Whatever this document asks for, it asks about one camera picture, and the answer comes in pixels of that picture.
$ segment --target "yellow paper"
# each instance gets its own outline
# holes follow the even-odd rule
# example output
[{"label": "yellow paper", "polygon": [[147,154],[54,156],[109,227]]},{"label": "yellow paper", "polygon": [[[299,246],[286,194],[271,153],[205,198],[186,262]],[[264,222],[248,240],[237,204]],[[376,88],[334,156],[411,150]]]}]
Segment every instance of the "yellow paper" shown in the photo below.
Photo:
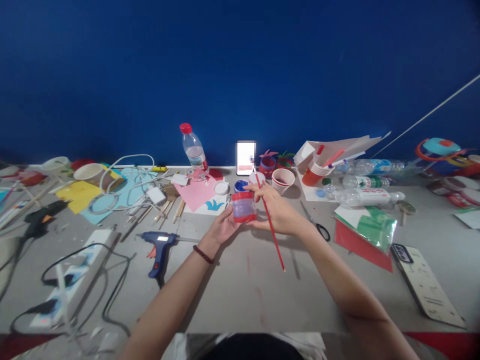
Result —
[{"label": "yellow paper", "polygon": [[[111,177],[116,179],[120,175],[116,172],[110,171]],[[124,179],[120,179],[113,185],[116,187],[123,183]],[[64,187],[56,192],[56,195],[62,200],[71,200],[68,203],[68,207],[74,214],[78,214],[82,210],[86,209],[90,202],[98,195],[101,194],[100,188],[85,181],[75,181],[74,183]]]}]

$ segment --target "bracelet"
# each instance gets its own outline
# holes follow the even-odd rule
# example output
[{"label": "bracelet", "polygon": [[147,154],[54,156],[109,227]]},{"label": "bracelet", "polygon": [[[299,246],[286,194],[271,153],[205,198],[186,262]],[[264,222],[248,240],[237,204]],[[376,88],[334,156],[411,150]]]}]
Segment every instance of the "bracelet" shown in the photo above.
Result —
[{"label": "bracelet", "polygon": [[202,250],[200,250],[197,245],[193,245],[193,250],[195,250],[210,265],[214,263],[214,261],[211,258],[209,258],[207,255],[205,255],[205,253]]}]

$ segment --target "smartphone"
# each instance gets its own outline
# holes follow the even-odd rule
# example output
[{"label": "smartphone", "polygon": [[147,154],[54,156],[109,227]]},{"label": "smartphone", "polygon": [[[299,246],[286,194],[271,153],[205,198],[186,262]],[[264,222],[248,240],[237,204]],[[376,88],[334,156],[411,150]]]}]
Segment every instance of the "smartphone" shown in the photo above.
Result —
[{"label": "smartphone", "polygon": [[236,142],[236,174],[250,175],[252,166],[255,164],[257,142],[251,140],[239,140]]}]

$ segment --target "blue glue gun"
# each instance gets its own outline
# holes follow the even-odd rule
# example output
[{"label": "blue glue gun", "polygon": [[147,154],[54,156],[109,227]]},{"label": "blue glue gun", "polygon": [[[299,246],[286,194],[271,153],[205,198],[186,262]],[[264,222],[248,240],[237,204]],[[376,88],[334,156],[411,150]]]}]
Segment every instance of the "blue glue gun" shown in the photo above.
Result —
[{"label": "blue glue gun", "polygon": [[147,243],[152,243],[155,246],[155,263],[153,264],[151,271],[148,273],[148,277],[154,279],[162,272],[165,265],[167,251],[175,242],[177,234],[169,234],[160,231],[147,231],[138,234],[138,236]]}]

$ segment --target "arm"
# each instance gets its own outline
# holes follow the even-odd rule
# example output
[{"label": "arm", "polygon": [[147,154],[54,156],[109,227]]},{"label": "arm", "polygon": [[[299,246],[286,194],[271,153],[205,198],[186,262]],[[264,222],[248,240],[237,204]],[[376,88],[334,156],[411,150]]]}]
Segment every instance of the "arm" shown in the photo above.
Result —
[{"label": "arm", "polygon": [[[214,259],[220,245],[239,226],[233,221],[230,205],[215,219],[198,248],[210,259]],[[209,265],[195,251],[186,258],[142,314],[119,359],[147,360],[162,357],[185,317]]]},{"label": "arm", "polygon": [[[263,197],[275,232],[294,235],[305,245],[348,327],[369,359],[418,359],[375,295],[306,218],[266,182],[261,189],[257,185],[244,189],[255,192],[255,201]],[[268,221],[249,224],[257,229],[270,230]]]}]

